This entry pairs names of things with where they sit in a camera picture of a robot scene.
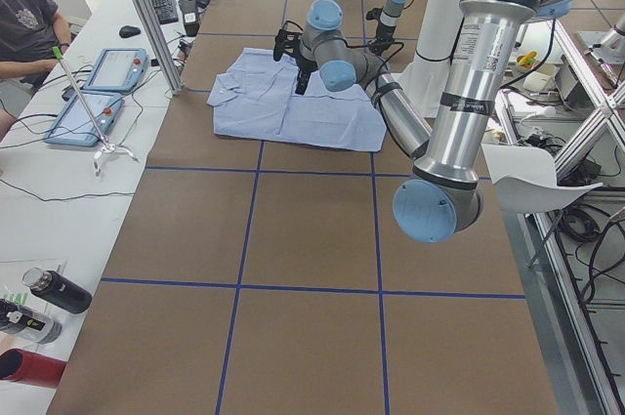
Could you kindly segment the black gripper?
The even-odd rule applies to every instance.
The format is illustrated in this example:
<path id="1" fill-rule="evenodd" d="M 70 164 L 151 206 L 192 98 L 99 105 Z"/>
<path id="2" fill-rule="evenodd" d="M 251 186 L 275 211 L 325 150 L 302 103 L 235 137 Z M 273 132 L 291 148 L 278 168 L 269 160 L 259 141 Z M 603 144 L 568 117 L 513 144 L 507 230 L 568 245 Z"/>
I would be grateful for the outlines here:
<path id="1" fill-rule="evenodd" d="M 368 49 L 372 54 L 382 55 L 395 42 L 396 17 L 389 15 L 383 8 L 373 8 L 365 18 L 377 22 L 375 39 L 368 43 Z"/>
<path id="2" fill-rule="evenodd" d="M 279 62 L 286 55 L 295 60 L 298 66 L 295 94 L 304 95 L 307 91 L 311 75 L 317 71 L 317 64 L 313 57 L 304 55 L 301 37 L 303 32 L 289 31 L 281 27 L 274 37 L 272 57 Z"/>

